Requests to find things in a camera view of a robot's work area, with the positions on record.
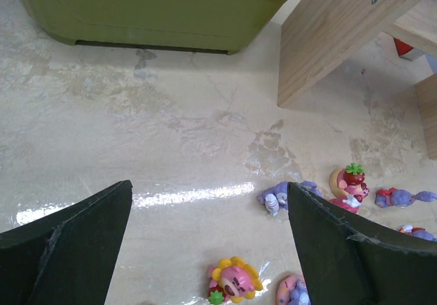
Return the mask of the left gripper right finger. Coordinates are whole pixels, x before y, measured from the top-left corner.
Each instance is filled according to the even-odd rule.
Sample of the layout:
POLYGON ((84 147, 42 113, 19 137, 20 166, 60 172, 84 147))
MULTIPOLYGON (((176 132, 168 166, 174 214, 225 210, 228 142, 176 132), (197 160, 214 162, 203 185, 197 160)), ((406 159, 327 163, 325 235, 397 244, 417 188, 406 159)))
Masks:
POLYGON ((436 243, 290 182, 288 215, 312 304, 435 304, 436 243))

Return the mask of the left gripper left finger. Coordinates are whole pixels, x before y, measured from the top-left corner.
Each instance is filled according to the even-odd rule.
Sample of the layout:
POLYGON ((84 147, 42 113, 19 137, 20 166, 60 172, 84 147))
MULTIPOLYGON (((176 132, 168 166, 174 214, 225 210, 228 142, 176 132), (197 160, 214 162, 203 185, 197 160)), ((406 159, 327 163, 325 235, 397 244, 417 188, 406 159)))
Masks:
POLYGON ((1 233, 2 304, 104 304, 132 207, 119 181, 1 233))

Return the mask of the purple bunny with bottle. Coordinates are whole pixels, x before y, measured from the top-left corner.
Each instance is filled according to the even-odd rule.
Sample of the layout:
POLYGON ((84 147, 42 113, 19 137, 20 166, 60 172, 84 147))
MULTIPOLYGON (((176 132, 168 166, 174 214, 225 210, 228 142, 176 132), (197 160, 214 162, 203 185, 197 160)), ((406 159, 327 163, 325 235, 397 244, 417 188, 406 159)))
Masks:
MULTIPOLYGON (((257 201, 266 208, 270 215, 276 216, 280 209, 288 210, 287 185, 288 181, 282 181, 257 196, 257 201)), ((298 185, 322 197, 322 193, 318 190, 318 185, 315 182, 303 181, 298 185)))

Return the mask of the purple bunny pink donut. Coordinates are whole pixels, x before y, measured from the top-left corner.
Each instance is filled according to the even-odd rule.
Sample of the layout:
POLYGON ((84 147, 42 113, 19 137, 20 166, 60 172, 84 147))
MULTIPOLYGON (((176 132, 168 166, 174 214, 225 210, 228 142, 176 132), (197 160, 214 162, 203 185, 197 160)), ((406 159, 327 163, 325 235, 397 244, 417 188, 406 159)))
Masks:
POLYGON ((303 276, 292 274, 282 280, 277 289, 276 305, 310 305, 306 282, 303 276))

